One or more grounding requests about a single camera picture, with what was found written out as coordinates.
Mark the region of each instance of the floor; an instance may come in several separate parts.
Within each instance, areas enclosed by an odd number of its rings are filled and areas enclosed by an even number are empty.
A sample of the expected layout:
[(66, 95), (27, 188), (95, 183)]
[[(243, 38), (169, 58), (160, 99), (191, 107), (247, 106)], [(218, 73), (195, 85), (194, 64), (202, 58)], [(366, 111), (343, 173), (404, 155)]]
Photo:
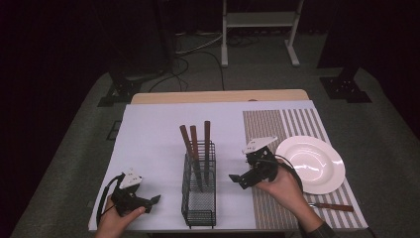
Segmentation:
[[(317, 68), (325, 35), (297, 35), (301, 66), (293, 67), (283, 45), (286, 35), (249, 37), (246, 47), (229, 48), (229, 66), (221, 68), (220, 48), (206, 48), (176, 59), (173, 73), (144, 83), (141, 92), (301, 88), (314, 101), (332, 146), (342, 156), (347, 179), (367, 224), (380, 238), (417, 237), (420, 220), (420, 142), (383, 94), (379, 83), (360, 69), (355, 77), (371, 103), (332, 100), (320, 77), (340, 68)], [(183, 36), (179, 51), (209, 41)], [(109, 135), (122, 119), (125, 103), (98, 107), (112, 80), (98, 78), (61, 142), (37, 192), (12, 237), (92, 237), (87, 222), (112, 155)], [(372, 237), (370, 232), (340, 232), (341, 237)], [(123, 237), (147, 237), (127, 232)], [(285, 237), (299, 237), (289, 232)]]

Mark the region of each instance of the round plate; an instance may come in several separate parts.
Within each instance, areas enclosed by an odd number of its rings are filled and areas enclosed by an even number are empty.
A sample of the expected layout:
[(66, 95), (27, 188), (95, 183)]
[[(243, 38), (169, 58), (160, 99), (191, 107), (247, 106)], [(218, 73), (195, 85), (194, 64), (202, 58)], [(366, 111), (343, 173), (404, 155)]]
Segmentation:
[(340, 155), (314, 137), (290, 137), (280, 143), (275, 154), (293, 164), (305, 192), (325, 194), (337, 189), (344, 181), (346, 169)]

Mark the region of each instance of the utensil holder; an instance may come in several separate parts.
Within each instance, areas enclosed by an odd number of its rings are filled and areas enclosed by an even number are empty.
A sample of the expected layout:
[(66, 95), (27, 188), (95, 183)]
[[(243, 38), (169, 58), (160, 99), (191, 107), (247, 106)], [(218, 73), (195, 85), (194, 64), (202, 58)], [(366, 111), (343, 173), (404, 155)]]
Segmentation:
[(190, 229), (216, 225), (216, 153), (212, 142), (208, 160), (204, 141), (198, 141), (198, 162), (185, 154), (181, 212)]

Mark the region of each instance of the hand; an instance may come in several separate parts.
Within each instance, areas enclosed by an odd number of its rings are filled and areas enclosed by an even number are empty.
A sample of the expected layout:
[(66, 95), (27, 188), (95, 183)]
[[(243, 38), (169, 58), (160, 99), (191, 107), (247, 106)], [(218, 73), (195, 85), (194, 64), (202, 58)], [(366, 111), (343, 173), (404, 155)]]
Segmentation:
[(280, 205), (292, 212), (306, 232), (322, 225), (323, 220), (308, 205), (293, 175), (278, 167), (277, 177), (272, 181), (261, 181), (256, 187), (268, 192)]
[(95, 238), (120, 237), (127, 226), (146, 211), (144, 207), (139, 207), (126, 216), (121, 217), (113, 206), (114, 202), (111, 200), (111, 196), (108, 196), (105, 210), (109, 210), (102, 215)]

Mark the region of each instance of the black sleeve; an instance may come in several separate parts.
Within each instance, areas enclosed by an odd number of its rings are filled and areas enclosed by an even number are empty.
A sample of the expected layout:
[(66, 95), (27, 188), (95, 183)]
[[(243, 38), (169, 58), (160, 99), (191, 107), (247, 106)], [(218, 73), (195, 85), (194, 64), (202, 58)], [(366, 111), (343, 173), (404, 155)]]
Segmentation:
[(331, 227), (324, 222), (318, 229), (308, 233), (309, 238), (339, 238)]

